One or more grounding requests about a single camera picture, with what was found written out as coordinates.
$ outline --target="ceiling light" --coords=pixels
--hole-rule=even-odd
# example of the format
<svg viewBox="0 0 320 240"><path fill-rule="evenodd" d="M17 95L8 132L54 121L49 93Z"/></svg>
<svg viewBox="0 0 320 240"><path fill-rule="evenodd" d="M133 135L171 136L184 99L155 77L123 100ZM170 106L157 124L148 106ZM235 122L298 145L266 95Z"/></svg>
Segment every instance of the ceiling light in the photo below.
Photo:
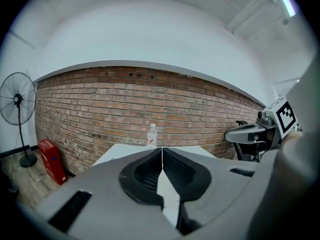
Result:
<svg viewBox="0 0 320 240"><path fill-rule="evenodd" d="M283 1L284 5L285 5L286 10L289 13L289 16L290 17L295 16L296 15L296 10L295 10L292 2L290 0L282 0L282 1Z"/></svg>

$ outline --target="plastic water bottle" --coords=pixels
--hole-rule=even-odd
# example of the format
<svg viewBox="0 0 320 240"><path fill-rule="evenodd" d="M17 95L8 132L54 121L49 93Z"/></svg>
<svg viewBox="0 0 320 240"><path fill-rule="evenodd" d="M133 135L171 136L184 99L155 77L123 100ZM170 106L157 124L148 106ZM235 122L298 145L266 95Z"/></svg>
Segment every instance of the plastic water bottle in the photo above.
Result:
<svg viewBox="0 0 320 240"><path fill-rule="evenodd" d="M146 146L151 149L157 147L158 132L156 130L156 124L150 124L150 129L146 134Z"/></svg>

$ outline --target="standing fan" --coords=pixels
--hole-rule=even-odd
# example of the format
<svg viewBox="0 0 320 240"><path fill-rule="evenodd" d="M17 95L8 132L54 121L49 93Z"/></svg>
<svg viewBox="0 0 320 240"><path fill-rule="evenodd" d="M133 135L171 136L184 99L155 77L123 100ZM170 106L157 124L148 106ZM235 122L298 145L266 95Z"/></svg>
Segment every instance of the standing fan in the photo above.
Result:
<svg viewBox="0 0 320 240"><path fill-rule="evenodd" d="M30 119L35 107L36 89L30 77L21 72L9 75L0 88L0 112L9 124L19 126L24 151L19 161L22 167L33 166L37 161L34 154L27 154L21 132L21 125Z"/></svg>

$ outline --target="wooden floor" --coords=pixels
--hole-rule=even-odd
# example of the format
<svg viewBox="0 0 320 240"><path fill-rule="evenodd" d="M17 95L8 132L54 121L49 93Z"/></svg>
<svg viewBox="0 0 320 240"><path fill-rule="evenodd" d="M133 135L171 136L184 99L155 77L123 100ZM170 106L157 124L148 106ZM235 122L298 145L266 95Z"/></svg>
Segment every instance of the wooden floor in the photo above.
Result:
<svg viewBox="0 0 320 240"><path fill-rule="evenodd" d="M34 209L59 185L47 174L38 150L35 151L38 160L29 168L19 165L19 159L23 155L24 153L17 153L1 159L1 167L4 174L18 187L17 199Z"/></svg>

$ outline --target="red box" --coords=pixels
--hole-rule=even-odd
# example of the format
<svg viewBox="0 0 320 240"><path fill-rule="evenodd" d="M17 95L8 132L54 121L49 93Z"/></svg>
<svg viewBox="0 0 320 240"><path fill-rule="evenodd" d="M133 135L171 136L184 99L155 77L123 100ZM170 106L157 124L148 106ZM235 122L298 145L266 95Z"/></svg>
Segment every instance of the red box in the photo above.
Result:
<svg viewBox="0 0 320 240"><path fill-rule="evenodd" d="M44 139L38 142L38 148L46 171L54 181L62 185L67 181L67 176L60 160L58 147L50 140Z"/></svg>

